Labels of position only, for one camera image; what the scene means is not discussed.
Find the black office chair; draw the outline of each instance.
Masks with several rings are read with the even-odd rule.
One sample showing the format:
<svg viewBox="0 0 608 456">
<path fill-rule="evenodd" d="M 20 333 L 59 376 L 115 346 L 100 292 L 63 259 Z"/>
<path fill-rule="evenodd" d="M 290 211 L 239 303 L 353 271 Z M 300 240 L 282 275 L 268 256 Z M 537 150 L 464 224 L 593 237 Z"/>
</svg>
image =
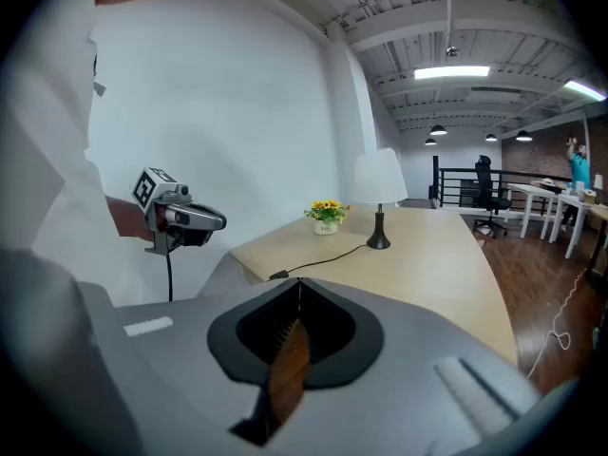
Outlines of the black office chair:
<svg viewBox="0 0 608 456">
<path fill-rule="evenodd" d="M 503 198 L 503 189 L 498 192 L 498 197 L 492 196 L 492 176 L 490 174 L 490 164 L 492 161 L 488 156 L 479 156 L 479 160 L 475 163 L 475 172 L 477 172 L 477 179 L 479 180 L 479 195 L 477 196 L 477 204 L 486 211 L 490 212 L 489 219 L 475 219 L 473 231 L 478 228 L 485 226 L 490 229 L 496 237 L 496 229 L 503 230 L 503 235 L 506 236 L 506 228 L 504 226 L 495 223 L 492 220 L 492 212 L 498 215 L 499 211 L 509 209 L 511 207 L 511 201 Z"/>
</svg>

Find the white pot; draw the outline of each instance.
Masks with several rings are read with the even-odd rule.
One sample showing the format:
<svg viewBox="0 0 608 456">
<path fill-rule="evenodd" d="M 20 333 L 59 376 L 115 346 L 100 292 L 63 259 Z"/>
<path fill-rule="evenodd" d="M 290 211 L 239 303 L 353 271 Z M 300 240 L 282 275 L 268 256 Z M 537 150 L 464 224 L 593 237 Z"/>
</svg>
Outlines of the white pot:
<svg viewBox="0 0 608 456">
<path fill-rule="evenodd" d="M 338 233 L 338 223 L 336 221 L 326 223 L 318 219 L 314 222 L 314 232 L 317 235 L 333 235 L 334 233 Z"/>
</svg>

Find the blue shirt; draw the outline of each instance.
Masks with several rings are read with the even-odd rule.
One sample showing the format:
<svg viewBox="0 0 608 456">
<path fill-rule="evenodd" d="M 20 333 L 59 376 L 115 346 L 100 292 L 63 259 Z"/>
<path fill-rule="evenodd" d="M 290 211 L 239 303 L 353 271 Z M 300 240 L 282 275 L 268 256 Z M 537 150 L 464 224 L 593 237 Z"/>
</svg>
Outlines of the blue shirt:
<svg viewBox="0 0 608 456">
<path fill-rule="evenodd" d="M 580 181 L 584 182 L 585 189 L 590 189 L 589 162 L 582 156 L 572 154 L 570 167 L 572 168 L 572 187 L 577 187 L 577 182 Z"/>
</svg>

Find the black cable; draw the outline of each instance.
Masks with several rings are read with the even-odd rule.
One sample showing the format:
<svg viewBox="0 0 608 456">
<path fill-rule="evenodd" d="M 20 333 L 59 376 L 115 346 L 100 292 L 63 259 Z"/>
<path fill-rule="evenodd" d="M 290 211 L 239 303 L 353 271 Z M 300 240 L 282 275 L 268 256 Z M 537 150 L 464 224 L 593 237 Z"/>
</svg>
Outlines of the black cable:
<svg viewBox="0 0 608 456">
<path fill-rule="evenodd" d="M 352 250 L 350 250 L 349 252 L 347 252 L 346 254 L 342 254 L 340 256 L 330 258 L 329 260 L 321 260 L 318 262 L 307 263 L 305 265 L 300 265 L 299 267 L 293 267 L 292 270 L 282 270 L 280 272 L 277 272 L 276 274 L 272 274 L 270 276 L 269 280 L 275 280 L 276 278 L 287 278 L 287 277 L 289 277 L 289 272 L 293 272 L 294 270 L 297 270 L 297 269 L 303 269 L 304 267 L 311 267 L 312 265 L 320 265 L 321 263 L 333 262 L 334 260 L 338 260 L 339 258 L 345 257 L 348 254 L 351 254 L 355 250 L 359 250 L 361 247 L 367 247 L 367 246 L 368 245 L 359 245 L 358 247 L 355 247 Z"/>
<path fill-rule="evenodd" d="M 171 271 L 171 258 L 169 254 L 165 256 L 167 259 L 167 275 L 169 276 L 169 302 L 173 302 L 173 272 Z"/>
</svg>

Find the white shirt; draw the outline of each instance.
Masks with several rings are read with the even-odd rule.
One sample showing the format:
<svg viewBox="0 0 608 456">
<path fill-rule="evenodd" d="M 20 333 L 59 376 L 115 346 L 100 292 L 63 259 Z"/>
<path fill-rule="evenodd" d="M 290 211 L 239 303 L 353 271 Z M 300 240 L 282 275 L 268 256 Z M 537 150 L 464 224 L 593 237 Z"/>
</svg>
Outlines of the white shirt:
<svg viewBox="0 0 608 456">
<path fill-rule="evenodd" d="M 94 23 L 94 0 L 47 0 L 3 66 L 0 245 L 54 260 L 121 306 L 143 301 L 143 283 L 85 157 Z"/>
</svg>

